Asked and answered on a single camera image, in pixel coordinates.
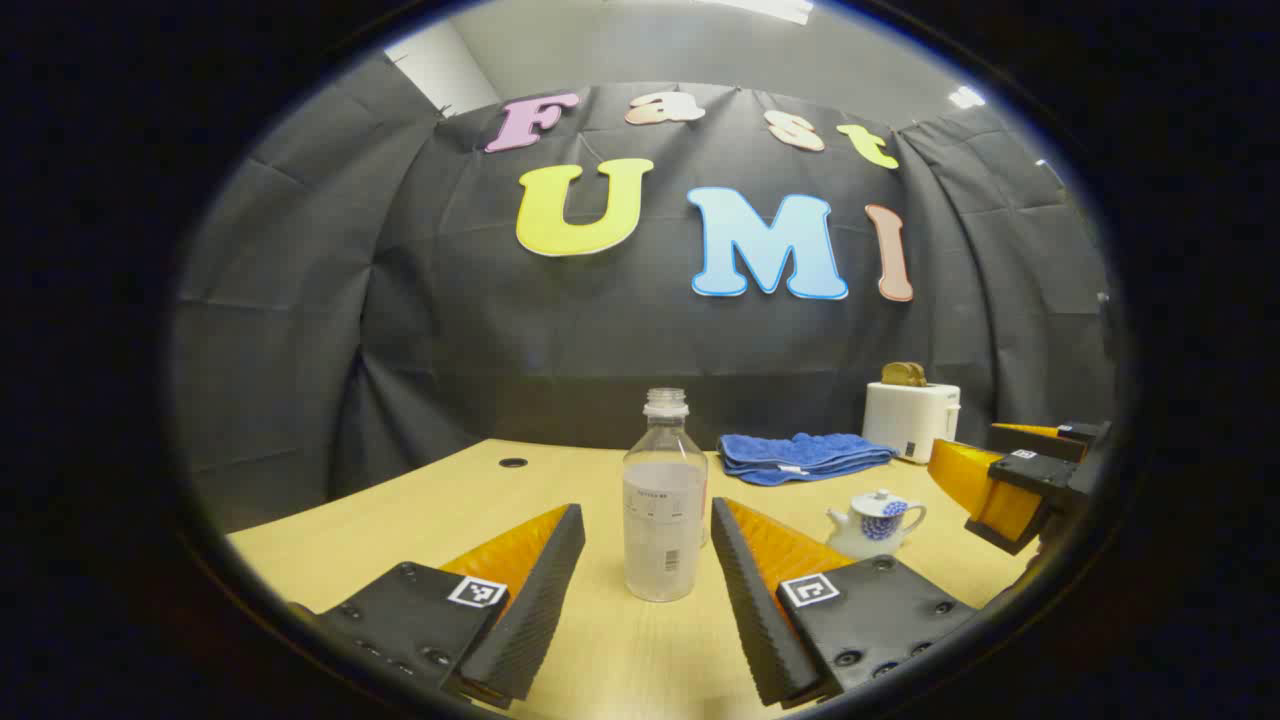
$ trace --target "blue and white teapot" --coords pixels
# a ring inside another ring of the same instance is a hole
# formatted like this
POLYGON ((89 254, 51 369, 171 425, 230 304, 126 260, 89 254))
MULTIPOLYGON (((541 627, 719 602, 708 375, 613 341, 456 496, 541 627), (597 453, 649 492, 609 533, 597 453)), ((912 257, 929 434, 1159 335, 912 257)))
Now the blue and white teapot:
POLYGON ((827 509, 827 516, 836 524, 827 546, 852 560, 897 552, 906 534, 924 521, 925 514, 924 505, 890 495, 887 489, 860 495, 849 509, 849 515, 827 509), (920 515, 904 528, 902 518, 910 510, 919 510, 920 515))

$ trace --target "black backdrop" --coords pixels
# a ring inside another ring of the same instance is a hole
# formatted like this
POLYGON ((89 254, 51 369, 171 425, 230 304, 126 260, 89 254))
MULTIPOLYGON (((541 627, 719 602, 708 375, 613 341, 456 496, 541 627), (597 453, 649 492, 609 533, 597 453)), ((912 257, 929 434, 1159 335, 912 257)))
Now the black backdrop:
POLYGON ((581 104, 538 143, 485 154, 500 105, 440 119, 379 58, 242 163, 192 241, 173 347, 179 438, 220 527, 305 510, 485 437, 627 447, 654 386, 687 389, 690 432, 708 448, 726 432, 859 432, 865 384, 892 360, 961 387, 961 441, 980 443, 991 421, 1111 416, 1097 238, 992 113, 895 133, 749 88, 571 90, 581 104), (623 120, 631 99, 663 90, 707 115, 623 120), (762 119, 773 109, 810 120, 827 150, 774 140, 762 119), (900 168, 859 156, 835 129, 845 123, 884 137, 900 168), (580 258, 517 243, 521 174, 582 165, 566 218, 590 222, 608 190, 595 165, 616 158, 655 165, 626 242, 580 258), (701 215, 685 193, 707 186, 739 190, 765 222, 786 195, 828 201, 849 297, 754 283, 739 297, 694 293, 701 215), (877 291, 869 202, 904 219, 911 302, 877 291))

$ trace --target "blue letter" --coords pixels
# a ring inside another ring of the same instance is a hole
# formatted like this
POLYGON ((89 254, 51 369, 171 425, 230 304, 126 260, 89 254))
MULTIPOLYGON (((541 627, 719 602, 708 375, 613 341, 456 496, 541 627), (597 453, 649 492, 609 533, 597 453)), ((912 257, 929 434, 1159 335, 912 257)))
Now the blue letter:
POLYGON ((746 199, 727 187, 695 187, 689 201, 703 211, 703 272, 694 275, 698 295, 742 295, 746 278, 733 269, 733 249, 746 261, 755 283, 772 293, 782 279, 787 256, 792 272, 787 290, 796 297, 841 300, 849 286, 836 272, 827 236, 831 205, 808 195, 788 195, 778 206, 773 227, 764 222, 746 199))

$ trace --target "wooden table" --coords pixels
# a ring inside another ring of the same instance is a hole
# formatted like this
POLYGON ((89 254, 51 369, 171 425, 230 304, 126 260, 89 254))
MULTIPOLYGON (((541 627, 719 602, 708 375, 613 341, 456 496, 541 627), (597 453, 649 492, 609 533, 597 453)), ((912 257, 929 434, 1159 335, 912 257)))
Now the wooden table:
MULTIPOLYGON (((622 451, 485 441, 335 502, 233 533, 232 544, 284 600, 329 610, 396 562, 439 566, 564 502, 582 506, 586 547, 527 701, 512 717, 750 719, 763 707, 739 643, 724 577, 708 541, 694 592, 669 603, 632 597, 622 582, 622 451), (507 469, 504 457, 529 465, 507 469)), ((1036 543, 1011 557, 963 525, 966 514, 924 468, 893 460, 852 475, 780 487, 746 484, 709 454, 712 497, 723 496, 826 539, 824 510, 887 488, 928 506, 897 557, 974 607, 1009 587, 1036 543)))

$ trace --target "teapot spout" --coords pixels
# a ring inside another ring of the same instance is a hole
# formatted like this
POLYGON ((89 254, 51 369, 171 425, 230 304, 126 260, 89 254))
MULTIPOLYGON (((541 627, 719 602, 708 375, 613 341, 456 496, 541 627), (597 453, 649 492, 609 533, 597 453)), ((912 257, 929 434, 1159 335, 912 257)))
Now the teapot spout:
POLYGON ((845 515, 844 512, 837 512, 837 511, 832 510, 831 507, 828 507, 827 509, 827 518, 831 518, 831 521, 835 523, 837 528, 847 528, 849 527, 849 515, 845 515))

